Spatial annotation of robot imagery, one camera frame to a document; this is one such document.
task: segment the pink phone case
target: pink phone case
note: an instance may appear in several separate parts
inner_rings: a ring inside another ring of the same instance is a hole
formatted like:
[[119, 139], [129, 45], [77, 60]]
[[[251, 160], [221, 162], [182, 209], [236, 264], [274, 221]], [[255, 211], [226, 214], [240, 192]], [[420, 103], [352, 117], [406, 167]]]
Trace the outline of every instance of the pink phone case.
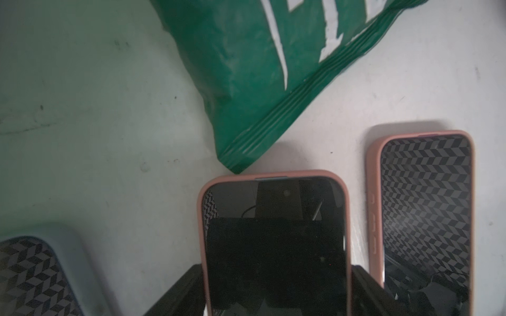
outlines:
[[[426, 133], [399, 134], [380, 138], [376, 140], [367, 150], [366, 155], [366, 179], [367, 179], [367, 210], [369, 226], [369, 272], [371, 276], [381, 285], [385, 282], [385, 258], [383, 244], [383, 211], [382, 211], [382, 174], [381, 155], [386, 144], [393, 140], [430, 138], [437, 136], [459, 135], [467, 139], [471, 152], [471, 189], [470, 189], [470, 277], [469, 289], [473, 288], [474, 277], [474, 144], [471, 136], [462, 130], [445, 130]], [[473, 292], [470, 291], [470, 303], [472, 311]]]
[[[204, 242], [204, 226], [202, 222], [202, 203], [204, 200], [205, 193], [209, 190], [210, 187], [214, 186], [218, 183], [223, 182], [238, 182], [238, 181], [252, 181], [256, 179], [264, 179], [264, 178], [275, 178], [275, 177], [287, 177], [287, 178], [301, 178], [301, 177], [313, 177], [313, 176], [321, 176], [327, 177], [335, 180], [341, 188], [343, 188], [344, 198], [345, 198], [345, 212], [346, 212], [346, 249], [350, 249], [350, 210], [349, 210], [349, 196], [348, 189], [346, 188], [343, 180], [335, 175], [332, 172], [326, 170], [305, 170], [305, 171], [287, 171], [287, 172], [273, 172], [273, 173], [260, 173], [260, 174], [244, 174], [244, 175], [231, 175], [231, 176], [221, 176], [209, 181], [204, 185], [202, 190], [198, 195], [197, 199], [197, 220], [198, 220], [198, 234], [200, 240], [200, 258], [202, 260], [202, 270], [204, 275], [204, 290], [205, 290], [205, 298], [208, 314], [211, 315], [211, 302], [209, 295], [209, 283], [207, 278], [207, 263], [205, 256], [205, 242]], [[347, 288], [348, 288], [348, 296], [347, 296], [347, 314], [351, 315], [351, 252], [347, 251], [346, 253], [346, 265], [347, 265]]]

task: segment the chevron pattern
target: chevron pattern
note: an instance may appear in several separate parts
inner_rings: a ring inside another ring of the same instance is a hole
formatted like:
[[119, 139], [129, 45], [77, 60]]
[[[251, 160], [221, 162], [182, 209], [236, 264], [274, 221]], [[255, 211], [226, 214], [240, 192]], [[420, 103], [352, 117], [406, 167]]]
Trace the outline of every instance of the chevron pattern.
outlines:
[[43, 241], [0, 243], [0, 315], [81, 315], [56, 256]]
[[218, 210], [216, 209], [215, 200], [211, 191], [208, 191], [204, 196], [202, 205], [202, 219], [204, 221], [204, 236], [207, 238], [207, 229], [209, 228], [209, 221], [218, 217]]
[[468, 287], [471, 148], [462, 136], [393, 140], [381, 155], [386, 250]]

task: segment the white table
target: white table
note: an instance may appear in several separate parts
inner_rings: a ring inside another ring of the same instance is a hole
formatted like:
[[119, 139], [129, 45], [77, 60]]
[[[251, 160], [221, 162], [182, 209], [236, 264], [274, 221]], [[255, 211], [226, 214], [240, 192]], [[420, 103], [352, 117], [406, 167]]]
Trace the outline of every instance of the white table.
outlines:
[[[328, 169], [368, 267], [364, 152], [380, 136], [476, 142], [476, 311], [506, 312], [506, 5], [431, 0], [331, 83], [245, 172]], [[195, 200], [216, 159], [202, 98], [148, 1], [0, 3], [0, 231], [63, 222], [113, 310], [144, 313], [199, 263]]]

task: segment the phone screen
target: phone screen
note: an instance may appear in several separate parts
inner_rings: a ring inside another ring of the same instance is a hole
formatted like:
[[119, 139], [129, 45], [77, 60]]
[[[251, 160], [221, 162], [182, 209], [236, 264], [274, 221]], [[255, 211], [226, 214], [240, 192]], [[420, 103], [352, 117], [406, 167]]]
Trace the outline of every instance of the phone screen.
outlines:
[[346, 208], [327, 177], [219, 183], [202, 203], [212, 315], [346, 315]]
[[471, 144], [388, 142], [381, 154], [385, 289], [419, 314], [469, 314]]

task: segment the black phone screen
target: black phone screen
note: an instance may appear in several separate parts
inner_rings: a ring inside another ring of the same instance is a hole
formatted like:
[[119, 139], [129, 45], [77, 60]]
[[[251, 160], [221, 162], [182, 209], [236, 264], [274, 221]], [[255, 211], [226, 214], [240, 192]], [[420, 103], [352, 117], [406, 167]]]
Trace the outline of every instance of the black phone screen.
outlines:
[[345, 195], [327, 177], [209, 188], [202, 203], [213, 315], [345, 315]]

